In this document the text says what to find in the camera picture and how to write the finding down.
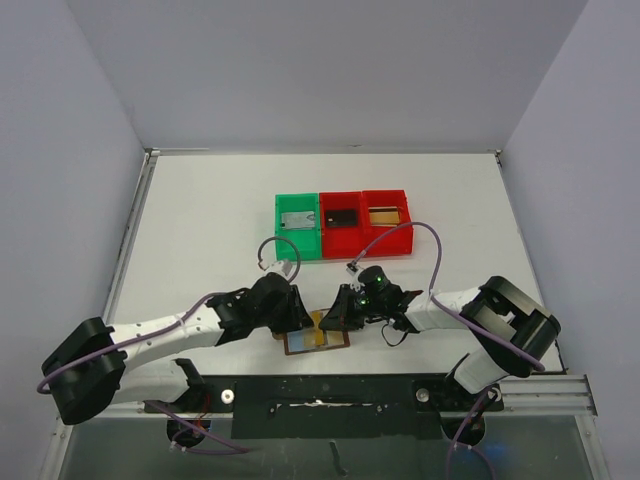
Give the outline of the red plastic bin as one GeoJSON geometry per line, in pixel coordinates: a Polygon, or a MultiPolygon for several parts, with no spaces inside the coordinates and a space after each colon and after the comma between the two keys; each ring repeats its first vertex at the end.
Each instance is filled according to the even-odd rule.
{"type": "MultiPolygon", "coordinates": [[[[395,227],[411,221],[404,190],[364,190],[362,192],[365,245],[395,227]]],[[[369,257],[409,255],[413,251],[413,228],[396,230],[369,248],[369,257]]]]}
{"type": "Polygon", "coordinates": [[[319,194],[323,259],[353,258],[364,248],[362,200],[360,191],[319,194]]]}

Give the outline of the brown leather card holder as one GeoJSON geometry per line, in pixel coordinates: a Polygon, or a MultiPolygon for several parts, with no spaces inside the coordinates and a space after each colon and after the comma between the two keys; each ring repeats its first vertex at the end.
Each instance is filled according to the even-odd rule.
{"type": "Polygon", "coordinates": [[[313,321],[311,328],[286,334],[272,334],[272,338],[282,343],[286,356],[348,348],[350,339],[347,332],[324,331],[319,328],[327,313],[328,309],[314,310],[310,313],[313,321]]]}

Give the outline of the aluminium left frame rail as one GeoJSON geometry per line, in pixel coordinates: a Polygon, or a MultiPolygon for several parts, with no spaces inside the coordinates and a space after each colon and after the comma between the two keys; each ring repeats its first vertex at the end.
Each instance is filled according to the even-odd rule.
{"type": "Polygon", "coordinates": [[[132,205],[129,210],[124,234],[119,246],[116,265],[109,286],[107,299],[101,314],[101,318],[105,325],[109,325],[111,323],[114,309],[117,307],[119,301],[122,283],[126,276],[128,262],[135,243],[140,218],[144,210],[144,205],[153,179],[158,157],[159,151],[157,149],[144,150],[144,158],[137,180],[132,205]]]}

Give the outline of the green plastic bin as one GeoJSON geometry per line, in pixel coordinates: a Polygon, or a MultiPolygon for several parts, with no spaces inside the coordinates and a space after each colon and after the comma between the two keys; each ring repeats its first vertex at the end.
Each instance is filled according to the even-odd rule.
{"type": "Polygon", "coordinates": [[[321,259],[318,193],[277,194],[274,224],[275,235],[293,242],[303,261],[321,259]]]}

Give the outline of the black card in red bin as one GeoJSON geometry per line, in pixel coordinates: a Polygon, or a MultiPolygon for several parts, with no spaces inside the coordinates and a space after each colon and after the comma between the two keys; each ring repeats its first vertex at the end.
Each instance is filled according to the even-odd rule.
{"type": "Polygon", "coordinates": [[[358,212],[355,209],[336,209],[325,211],[327,228],[349,228],[358,225],[358,212]]]}

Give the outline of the red plastic bin middle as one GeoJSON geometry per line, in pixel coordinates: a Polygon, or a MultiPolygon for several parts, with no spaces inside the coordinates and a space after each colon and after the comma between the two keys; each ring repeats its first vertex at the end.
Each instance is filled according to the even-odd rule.
{"type": "Polygon", "coordinates": [[[360,191],[319,194],[323,259],[353,258],[364,248],[362,200],[360,191]]]}

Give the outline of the aluminium frame rail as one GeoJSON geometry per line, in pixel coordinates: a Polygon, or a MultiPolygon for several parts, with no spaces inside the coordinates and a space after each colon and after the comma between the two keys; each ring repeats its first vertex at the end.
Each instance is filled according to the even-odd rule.
{"type": "MultiPolygon", "coordinates": [[[[533,375],[492,385],[483,406],[491,412],[542,415],[594,415],[597,407],[584,376],[533,375]]],[[[282,407],[376,407],[393,405],[445,415],[467,412],[470,395],[449,375],[178,375],[176,384],[120,381],[115,390],[87,393],[60,412],[69,424],[88,421],[125,403],[147,408],[152,401],[177,414],[246,415],[251,408],[275,413],[282,407]]]]}
{"type": "Polygon", "coordinates": [[[124,234],[119,246],[116,265],[109,286],[107,299],[101,314],[101,318],[105,325],[109,325],[111,323],[114,309],[117,307],[119,301],[122,283],[126,276],[128,262],[135,243],[140,218],[144,210],[144,205],[153,179],[158,157],[159,151],[157,149],[144,150],[144,158],[137,180],[132,205],[129,210],[124,234]]]}

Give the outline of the aluminium front frame rail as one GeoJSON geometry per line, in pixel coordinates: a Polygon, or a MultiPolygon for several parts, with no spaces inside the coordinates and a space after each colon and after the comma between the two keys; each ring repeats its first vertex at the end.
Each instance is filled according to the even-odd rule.
{"type": "MultiPolygon", "coordinates": [[[[542,415],[594,415],[597,407],[584,376],[533,375],[492,385],[483,406],[491,412],[542,415]]],[[[125,403],[147,408],[152,401],[177,414],[246,415],[251,408],[275,413],[282,407],[376,407],[393,405],[445,415],[467,412],[470,395],[449,375],[178,375],[176,384],[120,381],[115,390],[87,393],[60,412],[69,424],[88,421],[125,403]]]]}

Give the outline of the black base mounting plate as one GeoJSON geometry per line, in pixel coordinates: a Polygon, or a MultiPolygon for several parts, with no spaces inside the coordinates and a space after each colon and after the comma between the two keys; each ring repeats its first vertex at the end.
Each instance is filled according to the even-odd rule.
{"type": "Polygon", "coordinates": [[[474,405],[504,409],[494,386],[470,394],[445,374],[215,376],[197,380],[163,408],[227,419],[234,440],[371,439],[450,434],[474,405]]]}

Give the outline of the red plastic bin right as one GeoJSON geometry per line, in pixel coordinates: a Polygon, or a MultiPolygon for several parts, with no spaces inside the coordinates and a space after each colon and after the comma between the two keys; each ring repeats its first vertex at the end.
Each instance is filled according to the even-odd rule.
{"type": "MultiPolygon", "coordinates": [[[[364,190],[362,192],[365,245],[395,227],[411,221],[404,190],[364,190]]],[[[409,255],[413,251],[413,228],[396,230],[369,248],[369,257],[409,255]]]]}

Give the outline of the silver card in green bin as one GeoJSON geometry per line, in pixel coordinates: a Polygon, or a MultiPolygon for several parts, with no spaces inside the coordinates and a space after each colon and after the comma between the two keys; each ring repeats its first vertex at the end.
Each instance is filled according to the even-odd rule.
{"type": "Polygon", "coordinates": [[[283,230],[312,230],[316,228],[315,211],[283,212],[280,216],[283,230]]]}

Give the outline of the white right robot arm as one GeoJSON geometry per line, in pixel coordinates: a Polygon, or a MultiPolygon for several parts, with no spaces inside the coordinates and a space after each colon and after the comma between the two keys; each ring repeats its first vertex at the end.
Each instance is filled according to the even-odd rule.
{"type": "Polygon", "coordinates": [[[340,286],[319,328],[349,332],[379,321],[404,334],[471,331],[480,347],[463,356],[445,384],[446,399],[459,409],[469,408],[482,390],[505,377],[542,372],[542,357],[561,332],[552,313],[502,276],[468,290],[434,294],[404,290],[378,268],[340,286]]]}

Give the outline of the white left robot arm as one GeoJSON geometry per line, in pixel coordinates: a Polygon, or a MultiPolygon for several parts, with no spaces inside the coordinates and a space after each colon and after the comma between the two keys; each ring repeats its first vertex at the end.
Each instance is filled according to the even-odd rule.
{"type": "Polygon", "coordinates": [[[312,325],[298,287],[268,273],[250,288],[208,293],[183,313],[117,325],[84,320],[43,362],[36,390],[53,398],[66,425],[118,403],[158,400],[190,411],[204,387],[183,352],[244,340],[259,328],[286,335],[312,325]]]}

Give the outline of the striped gold card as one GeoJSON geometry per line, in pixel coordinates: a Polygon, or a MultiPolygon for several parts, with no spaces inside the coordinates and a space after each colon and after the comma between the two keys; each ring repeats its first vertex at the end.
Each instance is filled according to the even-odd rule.
{"type": "Polygon", "coordinates": [[[315,310],[310,313],[313,320],[313,332],[310,337],[310,346],[314,348],[324,348],[327,345],[326,332],[320,328],[320,323],[326,314],[326,310],[315,310]]]}

